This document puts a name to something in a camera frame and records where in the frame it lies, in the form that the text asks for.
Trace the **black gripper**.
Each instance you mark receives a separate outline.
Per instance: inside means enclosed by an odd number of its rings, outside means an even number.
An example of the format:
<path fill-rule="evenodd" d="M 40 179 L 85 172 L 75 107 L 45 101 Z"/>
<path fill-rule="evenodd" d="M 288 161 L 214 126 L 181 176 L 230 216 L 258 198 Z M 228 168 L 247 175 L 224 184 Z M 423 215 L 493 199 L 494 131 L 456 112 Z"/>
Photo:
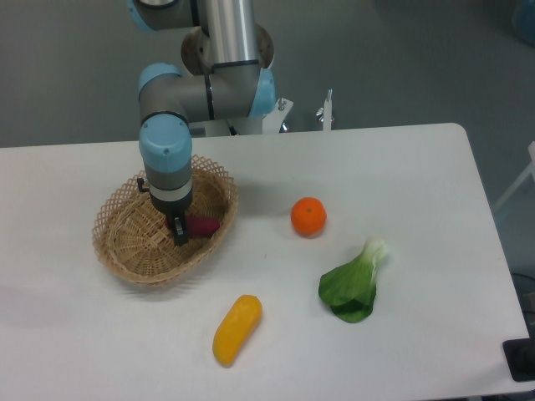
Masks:
<path fill-rule="evenodd" d="M 152 205 L 159 212 L 174 219 L 171 225 L 174 243 L 185 245 L 189 241 L 189 231 L 183 216 L 192 203 L 192 178 L 150 181 L 141 177 L 137 179 L 137 186 L 140 193 L 149 194 Z"/>

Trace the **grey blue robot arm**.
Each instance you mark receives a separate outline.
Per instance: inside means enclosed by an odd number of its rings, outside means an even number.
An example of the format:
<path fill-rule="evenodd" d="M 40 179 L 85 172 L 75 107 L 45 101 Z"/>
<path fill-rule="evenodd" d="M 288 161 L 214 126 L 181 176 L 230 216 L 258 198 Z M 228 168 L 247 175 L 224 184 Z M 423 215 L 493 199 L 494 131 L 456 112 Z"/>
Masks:
<path fill-rule="evenodd" d="M 194 27 L 207 36 L 211 66 L 185 76 L 173 64 L 153 63 L 140 74 L 139 148 L 152 205 L 166 217 L 176 245 L 188 242 L 192 202 L 191 123 L 260 117 L 276 103 L 273 73 L 260 64 L 250 1 L 129 1 L 143 29 Z"/>

